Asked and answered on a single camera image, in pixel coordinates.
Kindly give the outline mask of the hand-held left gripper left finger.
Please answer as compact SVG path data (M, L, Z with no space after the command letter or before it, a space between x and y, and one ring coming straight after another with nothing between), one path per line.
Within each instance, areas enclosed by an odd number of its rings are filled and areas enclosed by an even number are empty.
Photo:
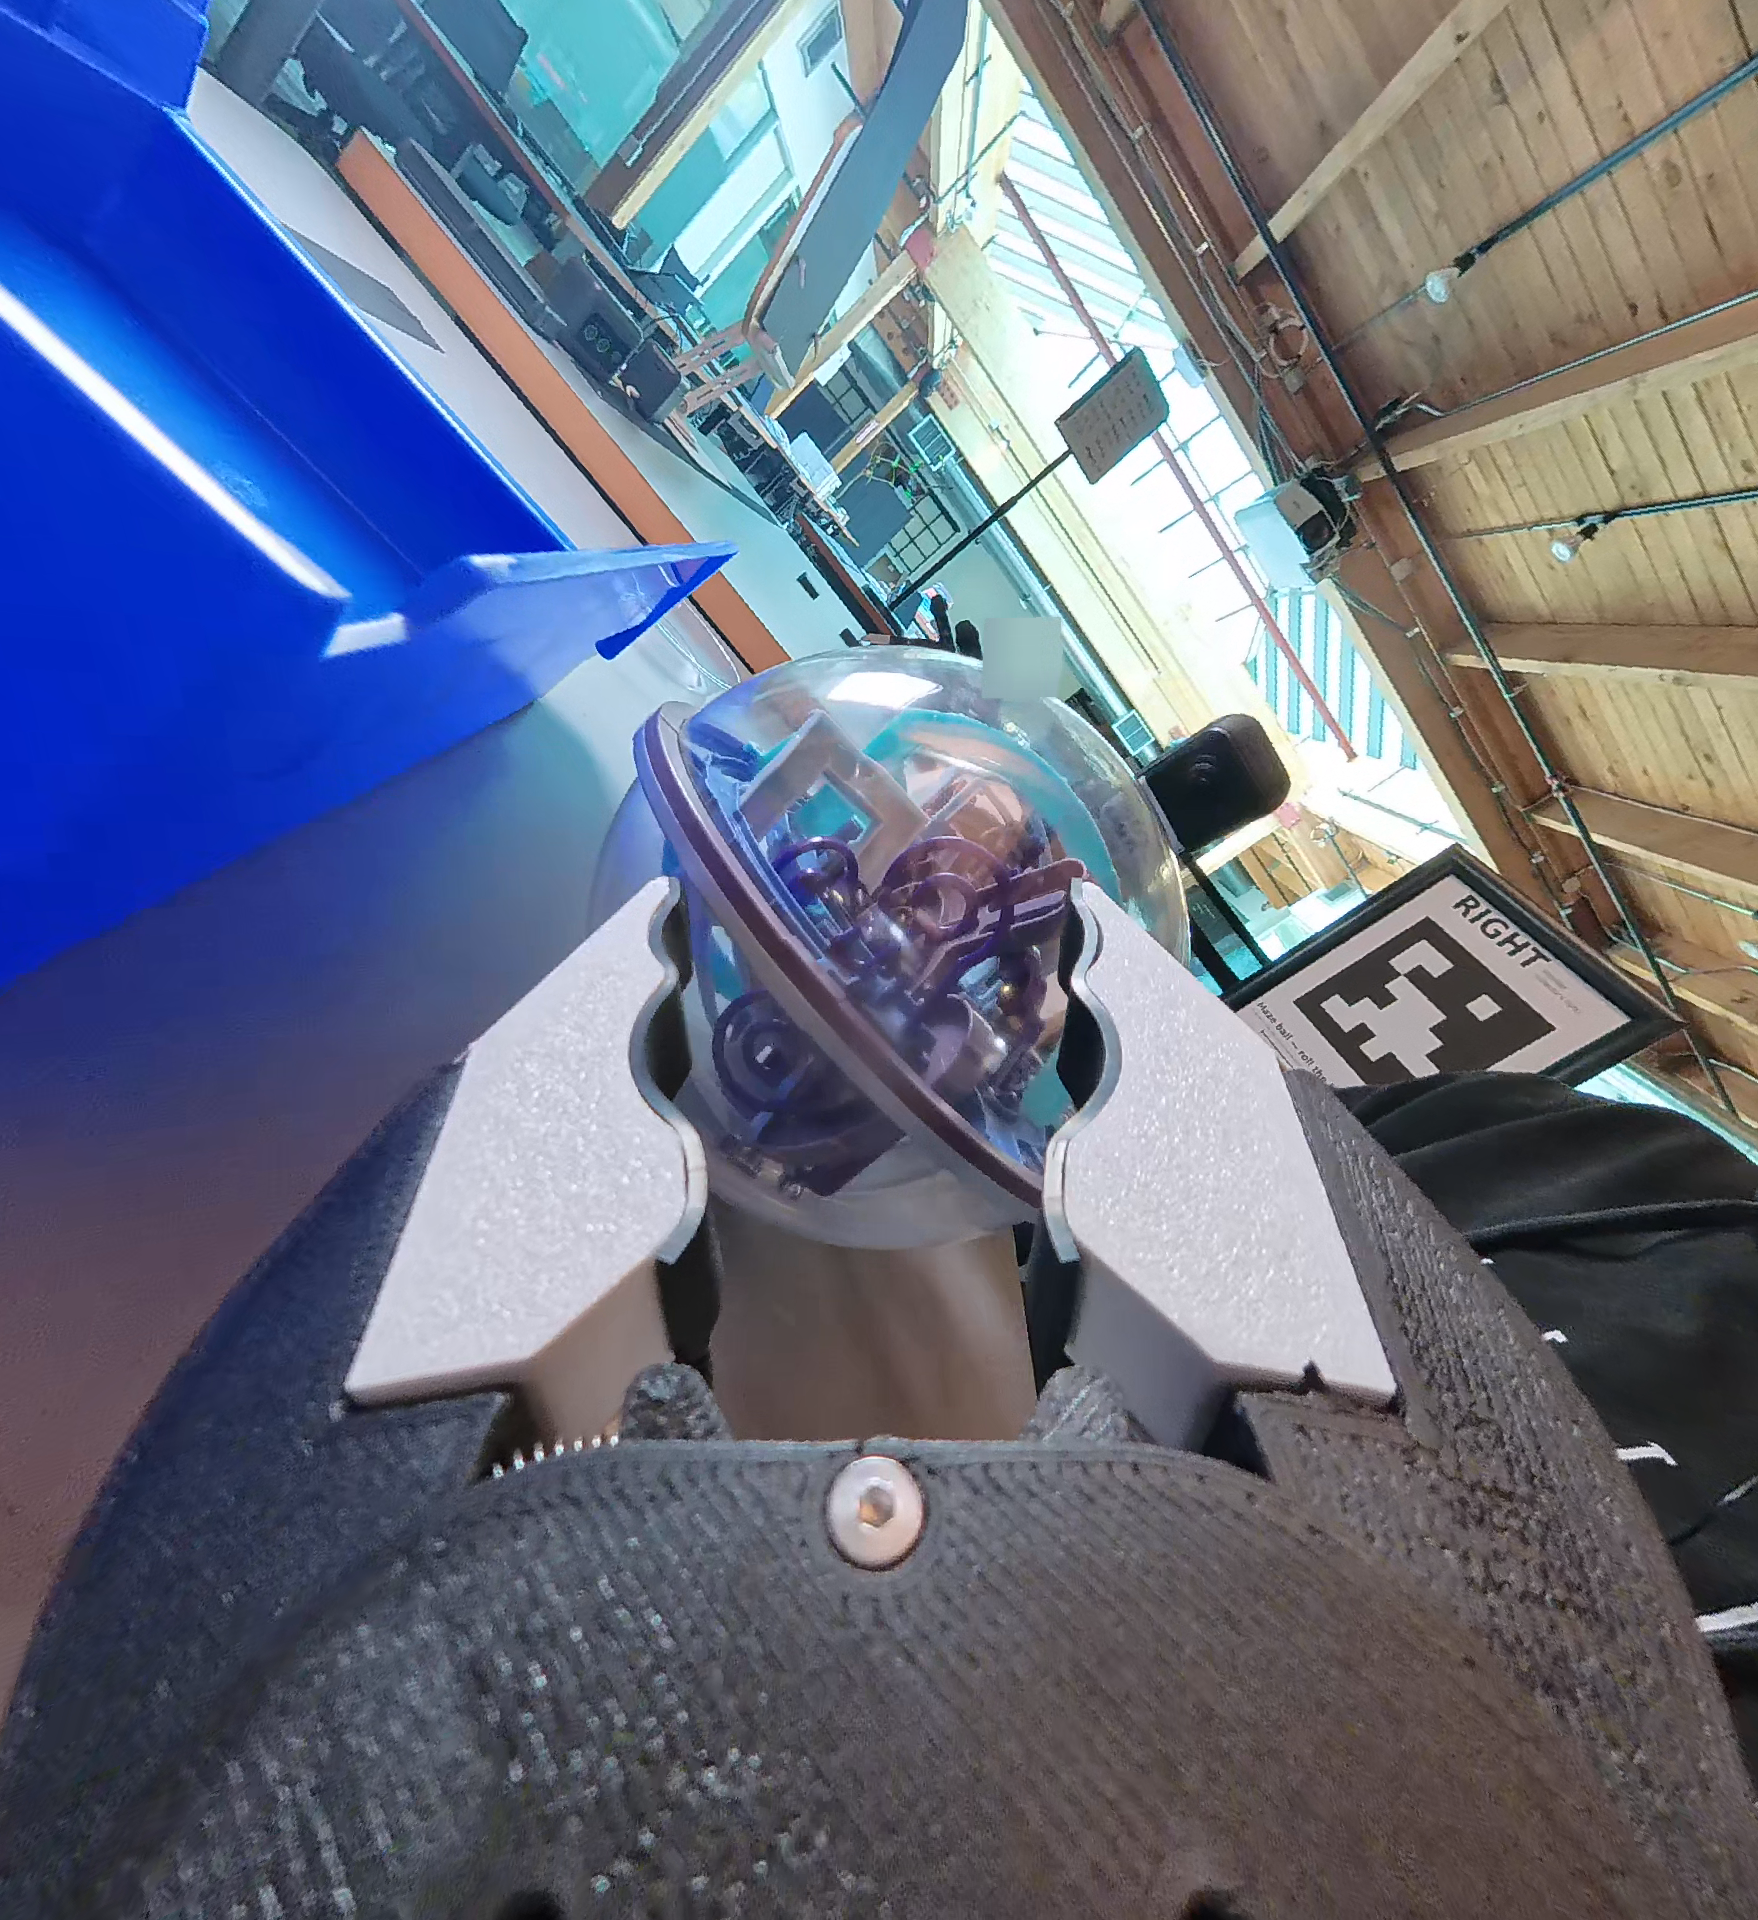
M671 1354L654 1270L705 1210L696 1127L651 1063L677 1009L677 882L649 880L465 1052L344 1374L359 1406L510 1390L618 1412Z

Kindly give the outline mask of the clear plastic maze ball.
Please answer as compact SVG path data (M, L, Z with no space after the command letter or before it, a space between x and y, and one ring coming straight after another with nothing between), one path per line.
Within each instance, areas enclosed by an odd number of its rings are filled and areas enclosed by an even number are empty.
M981 663L859 646L763 669L632 737L592 884L679 884L674 1092L713 1196L797 1238L899 1252L1036 1218L1073 888L1192 962L1170 830L1133 763Z

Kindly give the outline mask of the person's black sweatshirt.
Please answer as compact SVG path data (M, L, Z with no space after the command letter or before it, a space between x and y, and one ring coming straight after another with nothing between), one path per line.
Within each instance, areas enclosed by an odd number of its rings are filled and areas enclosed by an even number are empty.
M1535 1323L1628 1464L1758 1787L1758 1166L1532 1073L1340 1092Z

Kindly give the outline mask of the grey desk with wooden edge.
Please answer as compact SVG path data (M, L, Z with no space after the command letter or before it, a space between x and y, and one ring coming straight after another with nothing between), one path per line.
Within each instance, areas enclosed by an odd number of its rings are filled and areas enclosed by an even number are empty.
M674 633L722 640L747 669L843 646L843 611L794 536L528 327L377 140L355 132L342 169L320 162L205 66L187 118L570 541L733 548L667 621Z

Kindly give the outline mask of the blue plastic bin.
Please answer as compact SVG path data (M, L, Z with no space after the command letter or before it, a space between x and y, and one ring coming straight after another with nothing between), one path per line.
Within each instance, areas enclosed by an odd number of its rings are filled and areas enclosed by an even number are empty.
M205 3L0 3L0 990L615 659L583 548L194 130Z

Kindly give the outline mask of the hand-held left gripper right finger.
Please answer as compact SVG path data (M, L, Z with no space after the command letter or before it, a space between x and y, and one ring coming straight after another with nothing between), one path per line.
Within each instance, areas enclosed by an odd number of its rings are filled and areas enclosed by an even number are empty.
M1045 1150L1043 1224L1081 1275L1069 1356L1137 1420L1211 1420L1309 1379L1394 1402L1276 1052L1107 894L1074 894L1091 1090Z

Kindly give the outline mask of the ceiling projector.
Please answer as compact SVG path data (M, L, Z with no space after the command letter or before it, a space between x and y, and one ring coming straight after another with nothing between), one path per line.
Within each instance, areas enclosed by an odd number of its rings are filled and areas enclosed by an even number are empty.
M1234 528L1268 588L1317 588L1338 569L1356 534L1359 492L1356 480L1309 466L1234 510Z

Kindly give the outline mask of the black framed tag sign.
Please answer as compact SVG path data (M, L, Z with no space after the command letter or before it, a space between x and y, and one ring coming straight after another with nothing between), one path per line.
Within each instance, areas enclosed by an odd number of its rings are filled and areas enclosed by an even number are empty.
M1576 1086L1678 1028L1459 846L1231 988L1226 1006L1288 1069L1336 1088L1484 1071Z

